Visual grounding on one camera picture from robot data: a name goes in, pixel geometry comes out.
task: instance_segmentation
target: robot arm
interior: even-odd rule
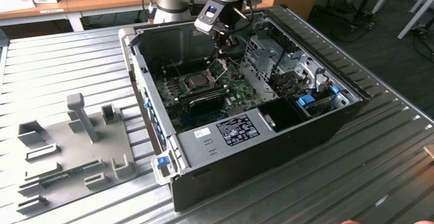
[[[249,0],[208,0],[195,21],[197,30],[208,34],[215,41],[217,56],[237,45],[233,34],[251,25],[252,16],[248,19],[240,11],[244,1],[252,11]],[[240,29],[235,29],[240,18],[248,20],[248,25]]]
[[[153,19],[154,23],[189,19],[189,0],[156,1],[157,11]],[[252,19],[248,19],[241,13],[244,3],[252,9],[251,0],[208,0],[195,21],[197,30],[213,39],[217,56],[227,53],[237,45],[233,34],[245,29],[252,23]],[[248,20],[248,25],[235,29],[235,25],[241,18]]]

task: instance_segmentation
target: sticker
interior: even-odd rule
[[[196,139],[199,139],[203,136],[207,136],[208,134],[211,134],[211,131],[207,127],[204,129],[195,131]]]
[[[62,9],[52,9],[52,10],[44,10],[44,11],[38,11],[40,13],[53,13],[53,12],[64,12]]]
[[[233,146],[260,135],[247,115],[241,115],[216,124],[216,128],[229,146]]]

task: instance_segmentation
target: white label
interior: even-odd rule
[[[53,13],[53,12],[64,12],[62,9],[52,9],[52,10],[44,10],[44,11],[38,11],[40,13]]]
[[[199,139],[203,136],[207,136],[208,134],[211,134],[211,131],[207,127],[204,129],[195,131],[196,139]]]

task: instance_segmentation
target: gray plastic post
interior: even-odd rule
[[[114,172],[116,178],[121,178],[128,176],[130,173],[133,173],[132,166],[129,164],[128,158],[125,155],[122,155],[122,163],[117,164],[114,162],[114,159],[110,159],[110,167]]]
[[[78,120],[81,121],[84,130],[86,131],[86,133],[89,135],[90,141],[93,143],[97,142],[97,140],[98,140],[97,133],[96,133],[94,128],[92,126],[88,115],[84,112],[84,98],[82,98],[81,93],[68,95],[68,97],[66,97],[66,106],[68,106],[69,110],[74,111],[74,114],[76,114]]]
[[[29,146],[30,144],[42,142],[42,138],[38,133],[44,131],[37,121],[29,121],[18,125],[18,140]]]

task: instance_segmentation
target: floor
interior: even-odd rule
[[[367,10],[372,10],[375,3],[376,0],[369,0]],[[408,10],[414,3],[414,0],[387,0],[373,17],[376,24],[372,30],[352,43],[340,42],[331,35],[333,30],[340,39],[348,40],[348,37],[341,36],[341,33],[349,34],[343,30],[348,29],[348,25],[341,19],[313,11],[308,22],[428,116],[434,117],[434,63],[414,50],[411,34],[403,40],[396,38],[412,17]],[[431,17],[432,14],[427,13],[420,22],[426,22]],[[432,57],[418,39],[415,46],[424,56]]]

